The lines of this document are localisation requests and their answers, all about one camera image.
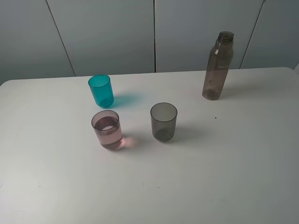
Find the grey translucent water bottle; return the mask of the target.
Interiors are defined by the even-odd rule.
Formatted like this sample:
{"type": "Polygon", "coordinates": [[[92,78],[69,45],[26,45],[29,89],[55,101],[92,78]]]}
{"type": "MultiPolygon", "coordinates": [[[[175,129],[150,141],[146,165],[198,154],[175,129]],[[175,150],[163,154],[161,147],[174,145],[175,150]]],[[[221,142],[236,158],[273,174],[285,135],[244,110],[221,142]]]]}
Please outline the grey translucent water bottle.
{"type": "Polygon", "coordinates": [[[217,100],[221,95],[234,56],[233,44],[234,34],[222,31],[210,51],[202,90],[202,96],[208,100],[217,100]]]}

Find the grey translucent plastic cup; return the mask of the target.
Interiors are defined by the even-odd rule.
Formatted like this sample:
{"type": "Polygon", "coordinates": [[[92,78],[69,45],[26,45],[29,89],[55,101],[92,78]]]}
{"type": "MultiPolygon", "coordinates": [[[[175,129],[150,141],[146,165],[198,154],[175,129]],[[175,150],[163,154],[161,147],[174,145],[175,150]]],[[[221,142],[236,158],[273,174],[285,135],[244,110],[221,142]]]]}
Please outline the grey translucent plastic cup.
{"type": "Polygon", "coordinates": [[[175,134],[178,111],[170,103],[162,102],[150,110],[152,135],[158,141],[167,142],[175,134]]]}

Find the pink translucent plastic cup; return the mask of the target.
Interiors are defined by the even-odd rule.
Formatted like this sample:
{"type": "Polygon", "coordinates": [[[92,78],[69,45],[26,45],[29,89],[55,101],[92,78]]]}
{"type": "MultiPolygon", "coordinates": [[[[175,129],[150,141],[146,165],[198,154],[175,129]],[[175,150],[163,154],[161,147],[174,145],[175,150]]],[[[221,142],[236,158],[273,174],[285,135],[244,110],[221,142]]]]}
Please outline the pink translucent plastic cup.
{"type": "Polygon", "coordinates": [[[103,110],[95,114],[91,125],[100,144],[108,150],[117,150],[123,140],[119,115],[112,110],[103,110]]]}

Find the teal translucent plastic cup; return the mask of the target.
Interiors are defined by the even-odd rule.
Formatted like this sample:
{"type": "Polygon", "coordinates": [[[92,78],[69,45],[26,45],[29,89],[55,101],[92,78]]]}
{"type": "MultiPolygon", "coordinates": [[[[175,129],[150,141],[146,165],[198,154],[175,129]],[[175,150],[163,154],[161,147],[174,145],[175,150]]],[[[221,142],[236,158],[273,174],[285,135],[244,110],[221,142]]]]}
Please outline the teal translucent plastic cup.
{"type": "Polygon", "coordinates": [[[95,103],[101,108],[109,108],[114,102],[111,79],[108,75],[96,75],[88,80],[95,103]]]}

